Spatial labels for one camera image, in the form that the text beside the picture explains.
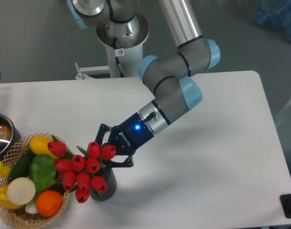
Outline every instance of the light blue joint cap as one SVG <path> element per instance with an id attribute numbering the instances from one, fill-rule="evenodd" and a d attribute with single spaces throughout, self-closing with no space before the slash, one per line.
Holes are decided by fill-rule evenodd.
<path id="1" fill-rule="evenodd" d="M 143 78 L 144 78 L 144 74 L 145 74 L 147 67 L 156 59 L 160 60 L 160 58 L 158 56 L 154 56 L 154 55 L 146 56 L 143 58 L 143 60 L 139 64 L 138 75 L 139 75 L 140 79 L 142 80 L 142 82 L 144 82 Z"/>
<path id="2" fill-rule="evenodd" d="M 188 76 L 179 80 L 184 100 L 191 111 L 202 101 L 202 93 L 197 84 Z"/>
<path id="3" fill-rule="evenodd" d="M 211 59 L 210 64 L 207 69 L 215 66 L 218 64 L 218 62 L 221 60 L 221 51 L 218 45 L 214 40 L 207 39 L 207 42 L 209 43 L 210 49 L 211 49 Z"/>
<path id="4" fill-rule="evenodd" d="M 71 0 L 67 0 L 67 5 L 71 11 L 71 14 L 73 15 L 76 23 L 78 24 L 80 29 L 86 29 L 88 28 L 87 25 L 84 24 L 84 22 L 80 19 L 78 13 L 75 11 L 73 4 L 71 2 Z"/>

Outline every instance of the gray floor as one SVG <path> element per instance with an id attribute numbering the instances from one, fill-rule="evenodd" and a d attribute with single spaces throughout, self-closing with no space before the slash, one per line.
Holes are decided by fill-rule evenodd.
<path id="1" fill-rule="evenodd" d="M 177 49 L 157 0 L 140 0 L 150 25 L 144 56 L 161 58 Z M 251 17 L 255 0 L 191 0 L 206 38 L 221 61 L 210 72 L 257 71 L 273 118 L 291 98 L 291 43 L 284 31 L 265 31 Z M 0 0 L 2 83 L 71 80 L 80 67 L 107 65 L 95 29 L 80 30 L 65 0 Z M 291 116 L 278 129 L 291 169 Z"/>

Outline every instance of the blue led light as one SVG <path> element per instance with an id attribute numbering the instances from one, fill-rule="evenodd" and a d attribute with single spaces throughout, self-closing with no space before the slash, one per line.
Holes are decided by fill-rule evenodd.
<path id="1" fill-rule="evenodd" d="M 141 126 L 140 125 L 135 125 L 135 130 L 140 130 Z"/>

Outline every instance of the black vase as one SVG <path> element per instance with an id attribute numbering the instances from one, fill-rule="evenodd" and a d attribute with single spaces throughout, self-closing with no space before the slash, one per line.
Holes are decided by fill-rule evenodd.
<path id="1" fill-rule="evenodd" d="M 94 200 L 105 201 L 105 200 L 109 199 L 110 197 L 112 197 L 113 194 L 115 193 L 115 191 L 117 189 L 117 181 L 116 181 L 116 178 L 115 178 L 115 175 L 113 173 L 112 168 L 110 168 L 108 166 L 105 166 L 102 168 L 100 176 L 102 176 L 104 178 L 106 185 L 107 185 L 107 189 L 105 192 L 100 193 L 101 198 L 97 197 L 94 194 L 94 191 L 92 189 L 90 189 L 90 196 Z"/>

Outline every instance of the yellow bell pepper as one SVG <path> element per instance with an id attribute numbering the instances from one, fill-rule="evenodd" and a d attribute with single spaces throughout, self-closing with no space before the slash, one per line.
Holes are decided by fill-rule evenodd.
<path id="1" fill-rule="evenodd" d="M 56 158 L 56 156 L 53 155 L 50 152 L 50 150 L 48 149 L 49 142 L 52 142 L 52 141 L 50 139 L 47 139 L 47 138 L 42 137 L 42 136 L 36 136 L 30 140 L 29 144 L 30 144 L 30 148 L 31 148 L 32 152 L 35 155 L 48 154 L 52 158 Z"/>
<path id="2" fill-rule="evenodd" d="M 2 178 L 8 179 L 11 170 L 12 169 L 9 166 L 4 166 L 3 163 L 0 161 L 0 176 Z"/>
<path id="3" fill-rule="evenodd" d="M 7 185 L 0 187 L 0 206 L 9 208 L 9 209 L 19 209 L 23 207 L 23 205 L 16 205 L 16 204 L 13 204 L 11 201 L 9 201 L 7 190 L 8 190 Z"/>

